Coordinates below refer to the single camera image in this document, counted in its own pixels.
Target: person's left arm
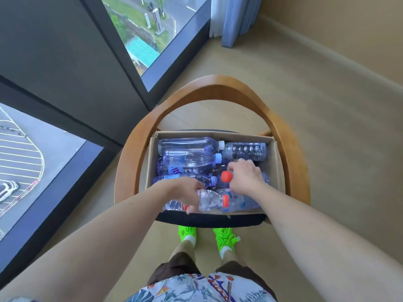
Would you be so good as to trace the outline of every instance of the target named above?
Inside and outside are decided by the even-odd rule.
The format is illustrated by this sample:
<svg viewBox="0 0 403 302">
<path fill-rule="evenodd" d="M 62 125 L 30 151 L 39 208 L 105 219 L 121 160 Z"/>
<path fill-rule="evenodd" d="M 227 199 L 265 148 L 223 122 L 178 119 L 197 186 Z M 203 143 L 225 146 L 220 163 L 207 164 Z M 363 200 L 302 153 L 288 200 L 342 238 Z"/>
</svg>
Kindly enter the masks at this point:
<svg viewBox="0 0 403 302">
<path fill-rule="evenodd" d="M 197 205 L 203 185 L 182 177 L 162 180 L 113 206 L 32 263 L 2 291 L 0 301 L 103 301 L 170 199 Z"/>
</svg>

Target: turquoise roof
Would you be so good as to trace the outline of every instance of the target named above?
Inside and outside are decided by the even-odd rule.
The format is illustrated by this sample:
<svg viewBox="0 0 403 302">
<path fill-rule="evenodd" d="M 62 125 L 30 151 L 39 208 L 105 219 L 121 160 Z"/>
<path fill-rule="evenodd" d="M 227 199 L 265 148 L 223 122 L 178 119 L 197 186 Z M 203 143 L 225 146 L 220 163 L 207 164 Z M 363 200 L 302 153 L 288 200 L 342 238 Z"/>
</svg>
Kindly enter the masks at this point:
<svg viewBox="0 0 403 302">
<path fill-rule="evenodd" d="M 130 39 L 129 42 L 125 44 L 125 47 L 129 54 L 133 54 L 148 68 L 160 55 L 156 50 L 137 36 Z"/>
</svg>

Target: white sock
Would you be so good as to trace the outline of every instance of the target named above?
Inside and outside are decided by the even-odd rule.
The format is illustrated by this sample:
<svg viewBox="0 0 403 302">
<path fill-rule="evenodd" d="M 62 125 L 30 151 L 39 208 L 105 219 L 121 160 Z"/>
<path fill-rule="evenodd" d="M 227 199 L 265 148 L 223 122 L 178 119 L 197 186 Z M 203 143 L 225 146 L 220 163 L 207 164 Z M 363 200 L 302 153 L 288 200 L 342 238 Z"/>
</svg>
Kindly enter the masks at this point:
<svg viewBox="0 0 403 302">
<path fill-rule="evenodd" d="M 190 235 L 190 234 L 189 234 L 189 235 L 186 235 L 183 240 L 189 240 L 189 241 L 192 243 L 193 248 L 194 248 L 195 245 L 196 245 L 196 238 L 195 238 L 193 235 Z"/>
<path fill-rule="evenodd" d="M 222 260 L 224 259 L 224 253 L 225 253 L 225 251 L 228 251 L 228 250 L 232 251 L 232 249 L 231 249 L 230 246 L 224 246 L 224 247 L 221 249 L 221 251 L 220 251 L 220 257 L 221 257 Z"/>
</svg>

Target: shoe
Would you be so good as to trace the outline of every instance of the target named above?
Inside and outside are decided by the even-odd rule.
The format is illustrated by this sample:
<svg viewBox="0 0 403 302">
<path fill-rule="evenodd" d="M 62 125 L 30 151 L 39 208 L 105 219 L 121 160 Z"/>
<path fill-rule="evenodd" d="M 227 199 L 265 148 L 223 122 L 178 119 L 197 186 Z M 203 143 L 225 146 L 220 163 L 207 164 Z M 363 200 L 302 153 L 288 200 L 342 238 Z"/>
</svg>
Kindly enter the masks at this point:
<svg viewBox="0 0 403 302">
<path fill-rule="evenodd" d="M 234 244 L 239 242 L 241 238 L 239 236 L 235 237 L 234 233 L 232 233 L 232 228 L 214 228 L 213 231 L 216 234 L 217 247 L 219 248 L 220 254 L 222 248 L 225 246 L 230 247 L 231 250 L 235 252 Z"/>
<path fill-rule="evenodd" d="M 188 235 L 192 235 L 196 240 L 196 227 L 179 226 L 178 235 L 181 238 L 181 242 Z"/>
</svg>

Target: floral shirt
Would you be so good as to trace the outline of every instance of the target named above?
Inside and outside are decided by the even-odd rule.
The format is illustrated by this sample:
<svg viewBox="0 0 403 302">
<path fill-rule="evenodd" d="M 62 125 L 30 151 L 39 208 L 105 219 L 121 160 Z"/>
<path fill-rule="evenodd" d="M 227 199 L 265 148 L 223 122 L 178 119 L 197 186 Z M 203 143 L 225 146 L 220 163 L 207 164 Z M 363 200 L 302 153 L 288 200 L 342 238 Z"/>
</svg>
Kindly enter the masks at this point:
<svg viewBox="0 0 403 302">
<path fill-rule="evenodd" d="M 252 280 L 215 272 L 208 277 L 198 274 L 177 275 L 146 286 L 126 302 L 276 302 L 262 287 Z M 35 302 L 17 298 L 7 302 Z"/>
</svg>

